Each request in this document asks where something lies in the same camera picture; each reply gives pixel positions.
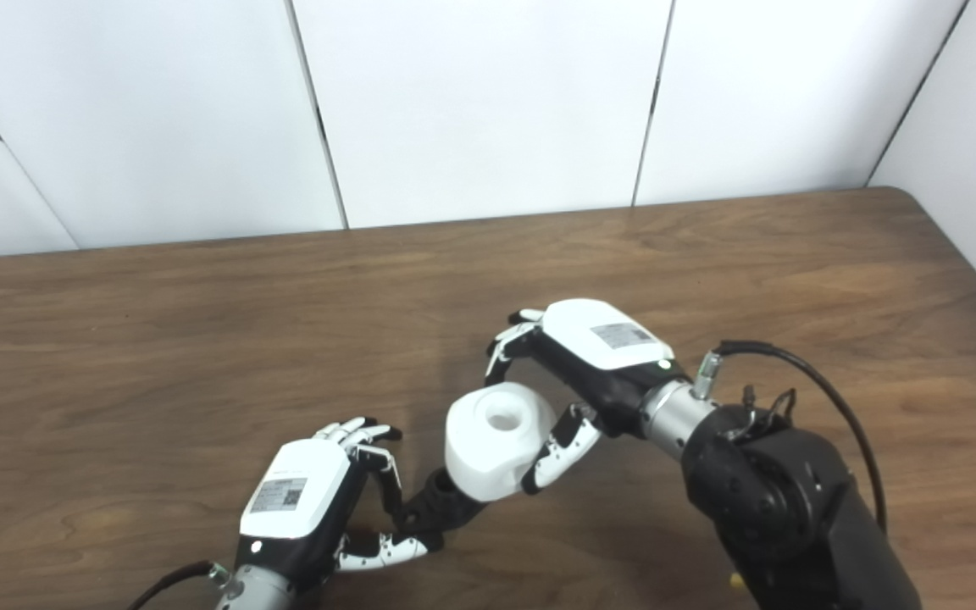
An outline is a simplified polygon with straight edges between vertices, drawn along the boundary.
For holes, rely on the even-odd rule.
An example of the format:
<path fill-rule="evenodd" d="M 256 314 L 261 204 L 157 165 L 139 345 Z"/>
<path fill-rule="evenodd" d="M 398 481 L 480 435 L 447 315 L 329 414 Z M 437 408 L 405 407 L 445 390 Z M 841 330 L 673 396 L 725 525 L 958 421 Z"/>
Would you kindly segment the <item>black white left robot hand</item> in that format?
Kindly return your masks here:
<path fill-rule="evenodd" d="M 369 480 L 388 516 L 402 508 L 396 459 L 379 444 L 401 439 L 396 426 L 355 417 L 282 445 L 241 513 L 236 570 L 266 571 L 303 595 L 338 572 L 380 570 L 441 551 L 438 533 L 350 526 Z"/>

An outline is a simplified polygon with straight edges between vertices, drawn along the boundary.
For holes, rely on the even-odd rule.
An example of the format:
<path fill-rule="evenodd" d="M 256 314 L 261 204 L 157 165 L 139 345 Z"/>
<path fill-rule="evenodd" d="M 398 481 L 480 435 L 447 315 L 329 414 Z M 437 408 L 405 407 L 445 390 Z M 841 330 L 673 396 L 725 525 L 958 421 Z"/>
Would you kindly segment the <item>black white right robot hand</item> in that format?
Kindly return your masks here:
<path fill-rule="evenodd" d="M 578 398 L 523 472 L 527 495 L 557 481 L 603 436 L 646 439 L 646 399 L 683 377 L 673 348 L 609 302 L 573 298 L 520 309 L 508 321 L 485 350 L 485 385 L 500 385 L 516 359 L 531 358 Z"/>

